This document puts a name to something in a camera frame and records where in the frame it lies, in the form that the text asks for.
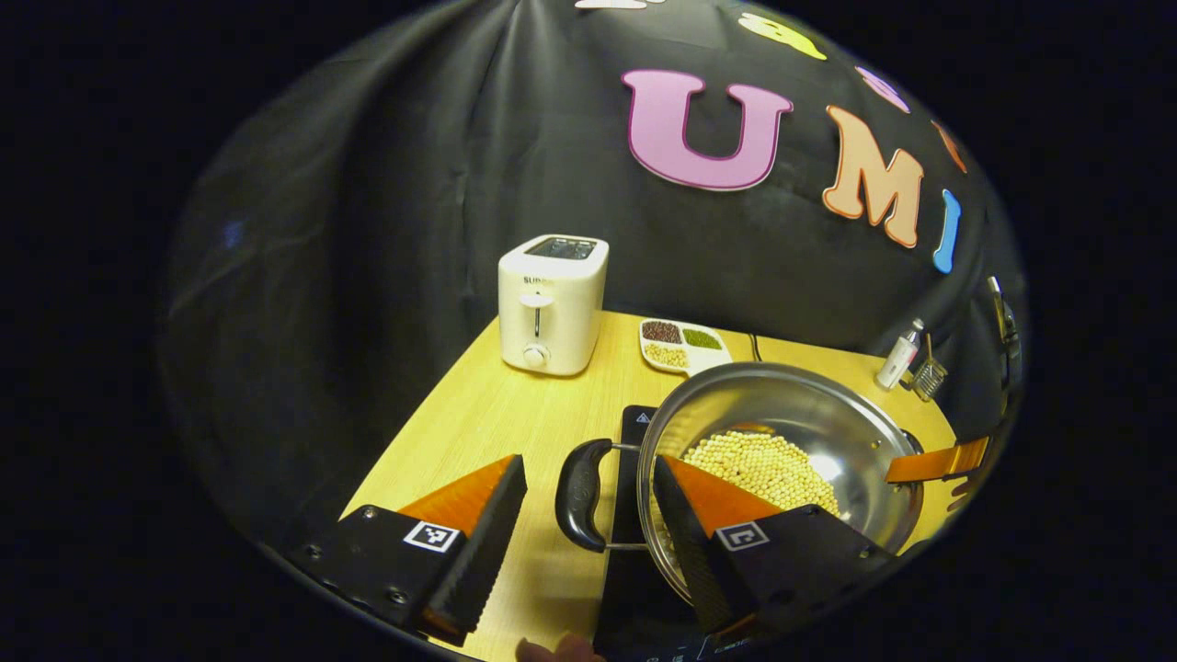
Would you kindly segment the stainless steel pot black handles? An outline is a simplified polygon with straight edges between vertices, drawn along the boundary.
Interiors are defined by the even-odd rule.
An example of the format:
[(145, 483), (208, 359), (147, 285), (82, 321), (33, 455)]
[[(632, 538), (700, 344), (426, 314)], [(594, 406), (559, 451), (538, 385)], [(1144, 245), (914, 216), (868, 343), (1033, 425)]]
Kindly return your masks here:
[(594, 523), (598, 469), (609, 451), (630, 450), (636, 474), (619, 481), (618, 494), (636, 499), (641, 528), (636, 550), (650, 554), (656, 569), (689, 604), (694, 604), (694, 596), (653, 494), (660, 454), (689, 458), (714, 437), (734, 441), (740, 450), (764, 448), (771, 439), (790, 441), (832, 486), (838, 502), (832, 514), (842, 531), (858, 532), (875, 548), (900, 554), (920, 519), (920, 486), (886, 482), (887, 465), (920, 452), (918, 441), (875, 403), (812, 371), (774, 363), (710, 368), (681, 382), (660, 408), (626, 408), (623, 426), (636, 433), (636, 441), (585, 441), (567, 455), (556, 485), (556, 524), (577, 547), (609, 552), (612, 545)]

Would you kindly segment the small glass jar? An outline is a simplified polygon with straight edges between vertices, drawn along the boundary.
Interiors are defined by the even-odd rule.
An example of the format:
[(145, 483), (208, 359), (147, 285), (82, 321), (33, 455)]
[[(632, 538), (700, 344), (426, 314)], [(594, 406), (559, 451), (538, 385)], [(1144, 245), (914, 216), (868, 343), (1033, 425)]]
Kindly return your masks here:
[(912, 375), (909, 389), (920, 399), (920, 402), (933, 400), (936, 393), (942, 389), (949, 371), (947, 368), (933, 356), (927, 356)]

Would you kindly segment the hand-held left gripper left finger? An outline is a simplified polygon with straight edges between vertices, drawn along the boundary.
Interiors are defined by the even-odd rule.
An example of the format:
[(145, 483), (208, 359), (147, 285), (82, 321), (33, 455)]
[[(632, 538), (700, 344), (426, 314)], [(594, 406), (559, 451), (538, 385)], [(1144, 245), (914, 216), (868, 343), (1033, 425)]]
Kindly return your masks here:
[(408, 507), (358, 507), (295, 543), (291, 562), (391, 627), (463, 646), (483, 618), (526, 491), (524, 457), (508, 455)]

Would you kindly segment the white toaster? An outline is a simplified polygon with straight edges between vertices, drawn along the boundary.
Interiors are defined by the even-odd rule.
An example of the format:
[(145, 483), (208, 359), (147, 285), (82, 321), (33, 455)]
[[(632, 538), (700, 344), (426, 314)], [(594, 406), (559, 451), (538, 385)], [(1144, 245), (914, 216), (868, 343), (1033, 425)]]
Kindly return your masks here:
[(610, 245), (543, 234), (497, 263), (497, 322), (505, 364), (558, 377), (580, 375), (600, 338)]

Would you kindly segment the pile of soybeans in pot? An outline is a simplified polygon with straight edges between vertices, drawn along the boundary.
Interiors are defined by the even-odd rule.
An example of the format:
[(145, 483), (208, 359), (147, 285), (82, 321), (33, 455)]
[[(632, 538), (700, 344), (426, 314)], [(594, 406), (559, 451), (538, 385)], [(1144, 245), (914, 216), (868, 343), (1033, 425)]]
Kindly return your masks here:
[(769, 428), (720, 430), (694, 441), (680, 457), (774, 507), (822, 507), (842, 515), (834, 486), (811, 456)]

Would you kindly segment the white divided dish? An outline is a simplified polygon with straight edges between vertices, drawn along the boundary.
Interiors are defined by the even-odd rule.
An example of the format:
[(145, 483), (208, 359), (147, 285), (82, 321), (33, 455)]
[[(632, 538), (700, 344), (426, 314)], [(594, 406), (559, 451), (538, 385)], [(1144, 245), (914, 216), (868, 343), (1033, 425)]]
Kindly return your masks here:
[(651, 342), (651, 340), (643, 339), (643, 337), (641, 337), (641, 323), (645, 322), (645, 320), (651, 320), (651, 319), (653, 319), (653, 320), (666, 320), (666, 322), (673, 323), (677, 326), (679, 326), (680, 330), (681, 330), (681, 327), (698, 327), (698, 330), (711, 332), (711, 335), (716, 335), (716, 336), (719, 336), (719, 335), (718, 335), (717, 331), (714, 331), (714, 327), (707, 327), (707, 326), (694, 325), (694, 324), (690, 324), (690, 323), (681, 323), (681, 322), (669, 320), (669, 319), (658, 319), (658, 318), (645, 318), (645, 319), (643, 319), (639, 323), (639, 326), (638, 326), (639, 351), (640, 351), (640, 355), (643, 357), (643, 360), (645, 360), (645, 357), (643, 356), (641, 346), (644, 344), (647, 344), (647, 343), (657, 343), (657, 344), (661, 344), (661, 345), (677, 345), (677, 347), (685, 347), (685, 350), (689, 351), (690, 368), (686, 371), (659, 370), (659, 368), (657, 368), (656, 365), (652, 365), (651, 363), (649, 363), (649, 360), (646, 360), (646, 363), (650, 366), (652, 366), (654, 370), (659, 370), (659, 371), (664, 371), (664, 372), (669, 372), (669, 373), (676, 373), (676, 375), (685, 375), (685, 376), (691, 377), (691, 376), (701, 373), (701, 371), (706, 371), (709, 369), (712, 369), (714, 366), (719, 366), (719, 365), (725, 365), (725, 364), (732, 363), (732, 356), (731, 356), (731, 353), (729, 351), (729, 347), (726, 346), (725, 342), (722, 339), (720, 336), (719, 336), (719, 338), (722, 339), (722, 342), (724, 344), (724, 350), (718, 350), (718, 351), (714, 351), (714, 350), (703, 350), (703, 347), (690, 347), (690, 345), (686, 344), (686, 342), (684, 339), (681, 339), (681, 344), (669, 344), (669, 343)]

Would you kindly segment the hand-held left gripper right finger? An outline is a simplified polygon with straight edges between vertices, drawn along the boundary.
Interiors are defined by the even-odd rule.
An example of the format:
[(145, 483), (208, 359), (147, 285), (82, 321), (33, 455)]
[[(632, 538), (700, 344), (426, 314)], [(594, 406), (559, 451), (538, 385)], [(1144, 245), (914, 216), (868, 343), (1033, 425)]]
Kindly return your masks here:
[(669, 455), (652, 486), (710, 635), (794, 633), (895, 575), (893, 554), (822, 507), (774, 507)]

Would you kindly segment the black induction cooktop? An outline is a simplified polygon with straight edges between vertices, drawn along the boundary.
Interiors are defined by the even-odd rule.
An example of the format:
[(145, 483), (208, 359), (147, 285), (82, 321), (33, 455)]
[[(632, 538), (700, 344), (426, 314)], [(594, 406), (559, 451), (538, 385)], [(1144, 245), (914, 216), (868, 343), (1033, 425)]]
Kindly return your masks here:
[[(630, 405), (621, 413), (618, 443), (640, 446), (656, 409)], [(605, 474), (616, 486), (611, 543), (644, 543), (636, 498), (638, 452), (619, 450), (618, 468)], [(593, 637), (607, 662), (712, 662), (714, 646), (699, 630), (693, 608), (681, 600), (644, 547), (609, 552), (600, 616)]]

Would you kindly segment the small clear bottle white label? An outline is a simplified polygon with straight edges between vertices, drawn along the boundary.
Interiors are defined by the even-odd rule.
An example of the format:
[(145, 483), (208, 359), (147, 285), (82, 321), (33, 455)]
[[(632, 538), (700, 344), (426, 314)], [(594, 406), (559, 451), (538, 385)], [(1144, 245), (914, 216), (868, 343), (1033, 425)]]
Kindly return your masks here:
[(925, 324), (919, 318), (909, 323), (907, 331), (897, 338), (879, 372), (875, 375), (875, 385), (886, 391), (898, 385), (920, 351), (924, 330)]

